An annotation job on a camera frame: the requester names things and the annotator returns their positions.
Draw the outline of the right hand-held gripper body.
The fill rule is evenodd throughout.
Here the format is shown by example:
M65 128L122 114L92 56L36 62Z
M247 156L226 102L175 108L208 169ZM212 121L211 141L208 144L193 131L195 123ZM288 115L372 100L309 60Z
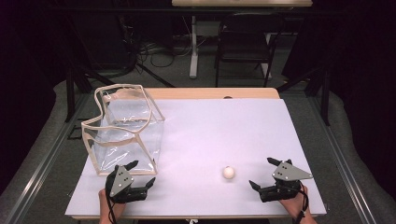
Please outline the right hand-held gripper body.
M282 161L272 173L275 184L261 188L259 195L263 203L294 198L301 189L301 181L313 175L294 166L291 160Z

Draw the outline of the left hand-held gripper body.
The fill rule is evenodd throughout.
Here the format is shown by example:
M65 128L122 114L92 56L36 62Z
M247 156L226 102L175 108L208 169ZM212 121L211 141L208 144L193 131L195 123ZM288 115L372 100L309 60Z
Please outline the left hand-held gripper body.
M142 187L132 188L133 182L130 171L127 171L124 165L117 165L106 178L106 196L113 203L144 201L148 191L143 190Z

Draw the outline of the clear plastic bag beige trim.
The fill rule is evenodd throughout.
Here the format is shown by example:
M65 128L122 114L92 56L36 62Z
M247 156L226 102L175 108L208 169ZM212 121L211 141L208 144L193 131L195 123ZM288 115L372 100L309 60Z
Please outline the clear plastic bag beige trim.
M136 161L132 175L155 175L165 117L140 85L114 84L95 90L98 115L81 122L82 138L98 175Z

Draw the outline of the person's left hand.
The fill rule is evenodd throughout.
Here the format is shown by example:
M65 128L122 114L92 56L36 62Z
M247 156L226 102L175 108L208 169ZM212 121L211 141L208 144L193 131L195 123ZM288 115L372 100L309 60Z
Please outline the person's left hand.
M125 203L113 203L108 201L106 198L106 190L101 189L98 192L99 204L100 204L100 218L101 217L111 217L110 210L113 210L114 217L119 220L123 211L126 207Z

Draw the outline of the person's right hand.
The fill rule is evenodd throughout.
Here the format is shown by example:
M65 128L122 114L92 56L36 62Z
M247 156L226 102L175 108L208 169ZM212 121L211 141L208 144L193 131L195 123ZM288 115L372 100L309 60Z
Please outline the person's right hand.
M286 209L289 215L295 219L300 215L300 212L303 210L304 205L304 195L302 193L298 193L294 198L288 200L280 200L279 201L282 206Z

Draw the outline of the white table sheet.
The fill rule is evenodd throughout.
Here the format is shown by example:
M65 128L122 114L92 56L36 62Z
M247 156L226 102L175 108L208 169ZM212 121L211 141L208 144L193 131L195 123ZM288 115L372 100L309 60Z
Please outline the white table sheet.
M143 187L156 177L144 201L128 203L127 218L258 218L283 217L277 201L263 203L249 180L262 187L274 184L276 169L268 157L291 160L309 169L302 146L281 99L159 100L165 117L155 175L132 175ZM235 175L226 179L225 167ZM98 192L106 175L98 175L87 159L66 214L74 218L99 215Z

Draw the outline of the black metal stand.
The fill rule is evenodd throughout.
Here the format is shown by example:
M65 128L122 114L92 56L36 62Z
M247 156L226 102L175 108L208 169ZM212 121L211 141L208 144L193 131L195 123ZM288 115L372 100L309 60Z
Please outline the black metal stand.
M300 83L304 79L309 79L308 84L304 89L304 94L308 97L314 97L321 91L320 94L320 117L323 122L329 126L329 98L330 98L330 69L319 66L311 69L309 72L298 76L295 79L289 79L285 84L277 87L278 92L283 92L296 84Z
M92 90L92 86L83 72L84 66L90 67L90 60L81 36L69 17L64 19L64 46L67 56L67 116L65 121L68 122L76 112L75 87L78 87L83 93L89 93Z

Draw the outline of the black folding chair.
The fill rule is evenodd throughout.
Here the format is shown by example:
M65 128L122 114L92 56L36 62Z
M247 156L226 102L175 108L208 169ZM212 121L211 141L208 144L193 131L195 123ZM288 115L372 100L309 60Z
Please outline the black folding chair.
M276 41L285 27L277 13L239 12L226 16L219 24L215 56L216 81L219 85L221 63L267 65L262 72L263 86L268 83L276 50Z

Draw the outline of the white-legged background desk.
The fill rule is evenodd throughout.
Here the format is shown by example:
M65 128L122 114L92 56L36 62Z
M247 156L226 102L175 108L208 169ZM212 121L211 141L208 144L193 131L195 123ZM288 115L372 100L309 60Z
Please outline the white-legged background desk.
M172 0L173 7L311 7L312 0ZM198 46L196 17L191 17L191 66L190 78L197 78Z

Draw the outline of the aluminium frame rail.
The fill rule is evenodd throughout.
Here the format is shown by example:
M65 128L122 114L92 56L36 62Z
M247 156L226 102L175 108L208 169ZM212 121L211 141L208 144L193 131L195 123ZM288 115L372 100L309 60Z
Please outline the aluminium frame rail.
M75 102L75 112L68 119L66 100L59 93L39 136L20 168L0 195L0 224L20 223L35 196L43 186L52 165L61 151L82 107L89 99L81 94Z
M351 169L347 164L346 157L344 156L342 149L339 147L339 144L332 132L331 127L327 126L322 119L318 99L316 99L315 97L308 97L307 100L314 111L315 117L319 123L321 130L325 133L326 138L330 143L330 154L332 155L332 160L334 161L339 171L339 174L348 192L349 198L353 202L354 207L361 219L361 223L377 224L374 214L372 213L365 197L363 196L361 187L358 185L355 176L352 174Z

